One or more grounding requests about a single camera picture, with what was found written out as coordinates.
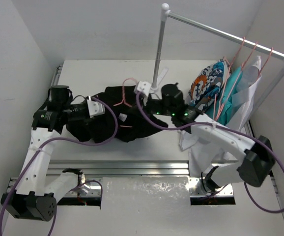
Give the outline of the black shirt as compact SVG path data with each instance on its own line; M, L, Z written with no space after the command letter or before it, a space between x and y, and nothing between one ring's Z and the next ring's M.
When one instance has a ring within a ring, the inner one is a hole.
M111 111L105 110L105 113L100 116L91 118L89 125L82 124L66 124L66 129L72 136L80 142L93 140L95 143L101 143L111 137L115 130L114 116L117 117L117 133L115 137L122 142L130 142L139 138L146 138L161 131L147 122L141 115L136 106L136 94L133 86L125 86L126 102L133 107L129 108L125 105L115 106L122 99L122 87L107 87L104 92L95 95L100 101L107 104ZM122 113L122 122L118 117ZM133 126L133 128L124 128L120 125Z

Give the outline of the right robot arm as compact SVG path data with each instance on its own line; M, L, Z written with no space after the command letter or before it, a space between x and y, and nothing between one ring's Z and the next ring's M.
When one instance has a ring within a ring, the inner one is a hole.
M261 187L276 163L270 140L264 136L254 138L229 129L208 115L185 104L177 84L162 88L161 99L149 97L150 85L136 90L136 102L142 116L154 127L166 128L151 121L151 114L170 116L172 130L182 130L192 135L193 166L200 173L201 187L206 193L230 184L244 182Z

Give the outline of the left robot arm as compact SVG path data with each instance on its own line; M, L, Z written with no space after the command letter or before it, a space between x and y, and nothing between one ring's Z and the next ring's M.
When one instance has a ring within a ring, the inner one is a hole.
M52 86L45 102L34 113L30 145L24 167L1 204L17 219L50 221L58 202L80 184L81 170L67 168L51 183L46 175L57 142L61 139L68 115L76 108L69 86Z

